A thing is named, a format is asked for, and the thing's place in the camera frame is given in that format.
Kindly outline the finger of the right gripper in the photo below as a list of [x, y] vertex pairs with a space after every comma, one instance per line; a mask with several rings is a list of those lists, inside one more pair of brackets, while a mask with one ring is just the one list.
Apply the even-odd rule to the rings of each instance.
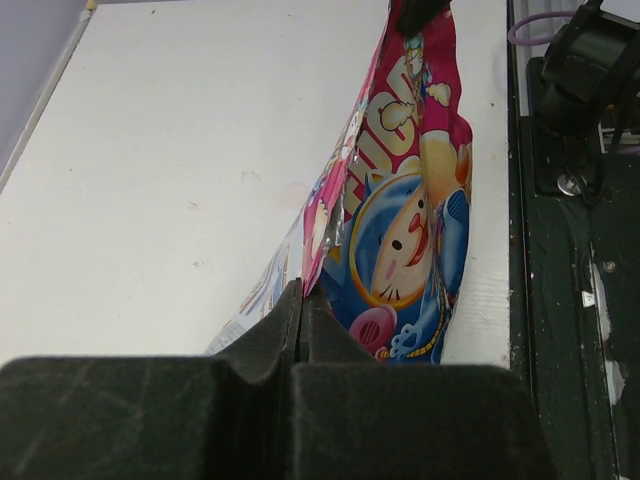
[[397, 20], [397, 31], [403, 36], [418, 35], [450, 3], [451, 0], [404, 0]]

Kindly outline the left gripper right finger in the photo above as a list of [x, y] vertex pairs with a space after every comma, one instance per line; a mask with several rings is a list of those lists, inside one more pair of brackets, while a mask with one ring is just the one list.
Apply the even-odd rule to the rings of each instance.
[[292, 372], [295, 479], [551, 479], [527, 388], [494, 366], [377, 362], [309, 296]]

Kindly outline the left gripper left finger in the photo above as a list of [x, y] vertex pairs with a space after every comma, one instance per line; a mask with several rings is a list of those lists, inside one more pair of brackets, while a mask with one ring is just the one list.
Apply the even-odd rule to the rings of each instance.
[[1, 370], [5, 479], [282, 479], [302, 314], [275, 308], [213, 356], [23, 357]]

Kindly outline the pink pet food bag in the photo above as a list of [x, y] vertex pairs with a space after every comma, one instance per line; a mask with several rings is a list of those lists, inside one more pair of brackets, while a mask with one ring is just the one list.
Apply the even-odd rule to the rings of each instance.
[[441, 360], [468, 252], [472, 130], [459, 114], [447, 2], [414, 36], [393, 1], [365, 81], [306, 203], [218, 353], [276, 306], [288, 283], [320, 287], [336, 320], [383, 362]]

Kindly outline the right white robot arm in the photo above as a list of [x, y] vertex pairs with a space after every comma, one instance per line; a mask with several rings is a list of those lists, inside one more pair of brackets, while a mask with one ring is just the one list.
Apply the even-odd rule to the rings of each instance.
[[[518, 36], [526, 24], [552, 16], [568, 20], [554, 35]], [[639, 93], [639, 23], [605, 10], [601, 1], [522, 19], [507, 38], [512, 45], [546, 47], [542, 56], [529, 59], [525, 70], [528, 112], [550, 139], [587, 139], [609, 109], [631, 107]]]

